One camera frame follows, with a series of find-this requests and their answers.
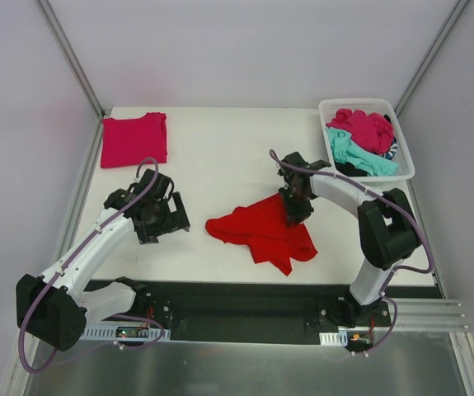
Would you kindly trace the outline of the red t shirt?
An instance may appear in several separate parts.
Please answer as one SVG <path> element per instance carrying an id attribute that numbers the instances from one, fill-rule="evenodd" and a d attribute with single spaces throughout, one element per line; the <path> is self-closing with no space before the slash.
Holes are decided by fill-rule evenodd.
<path id="1" fill-rule="evenodd" d="M 256 264 L 270 262 L 285 276 L 292 272 L 294 259 L 308 262 L 317 255 L 312 238 L 303 224 L 289 226 L 280 194 L 205 223 L 207 233 L 224 243 L 248 246 Z"/>

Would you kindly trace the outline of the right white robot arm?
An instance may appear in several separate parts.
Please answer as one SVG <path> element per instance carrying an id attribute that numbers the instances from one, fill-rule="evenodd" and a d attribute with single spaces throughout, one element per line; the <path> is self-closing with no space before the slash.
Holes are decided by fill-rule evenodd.
<path id="1" fill-rule="evenodd" d="M 306 162 L 294 152 L 278 159 L 279 189 L 287 223 L 303 223 L 313 213 L 312 200 L 326 199 L 352 214 L 358 221 L 364 262 L 343 299 L 326 309 L 332 323 L 353 328 L 363 325 L 376 312 L 392 278 L 392 272 L 422 244 L 406 194 L 394 188 L 374 191 L 346 175 L 333 172 L 329 163 Z"/>

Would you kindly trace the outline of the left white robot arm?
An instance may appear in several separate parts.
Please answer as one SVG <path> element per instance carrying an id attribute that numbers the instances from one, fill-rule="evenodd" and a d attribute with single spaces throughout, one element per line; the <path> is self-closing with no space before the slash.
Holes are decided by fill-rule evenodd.
<path id="1" fill-rule="evenodd" d="M 87 285 L 110 254 L 127 238 L 140 244 L 190 229 L 174 181 L 148 169 L 126 189 L 112 192 L 91 228 L 39 276 L 25 274 L 16 284 L 20 329 L 58 351 L 67 351 L 87 325 L 123 314 L 130 321 L 150 320 L 145 285 L 125 276 L 98 290 Z"/>

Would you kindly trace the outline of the white plastic basket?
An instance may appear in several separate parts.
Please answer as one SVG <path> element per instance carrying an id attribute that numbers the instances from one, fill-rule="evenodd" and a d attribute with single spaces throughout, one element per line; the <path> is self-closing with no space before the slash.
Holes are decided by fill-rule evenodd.
<path id="1" fill-rule="evenodd" d="M 358 182 L 397 182 L 400 180 L 411 179 L 415 174 L 415 167 L 409 153 L 409 149 L 406 145 L 405 138 L 403 136 L 401 127 L 399 125 L 395 111 L 393 110 L 390 102 L 383 99 L 376 98 L 344 98 L 344 99 L 330 99 L 323 100 L 318 105 L 318 110 L 321 119 L 321 126 L 323 129 L 323 136 L 326 144 L 326 152 L 328 162 L 331 163 L 332 167 L 336 169 L 335 160 L 332 157 L 331 146 L 326 133 L 326 123 L 330 122 L 336 112 L 346 108 L 350 110 L 362 110 L 367 114 L 378 113 L 384 116 L 387 120 L 392 123 L 394 128 L 394 138 L 397 138 L 398 151 L 394 159 L 394 163 L 399 166 L 398 173 L 395 176 L 390 177 L 351 177 Z"/>

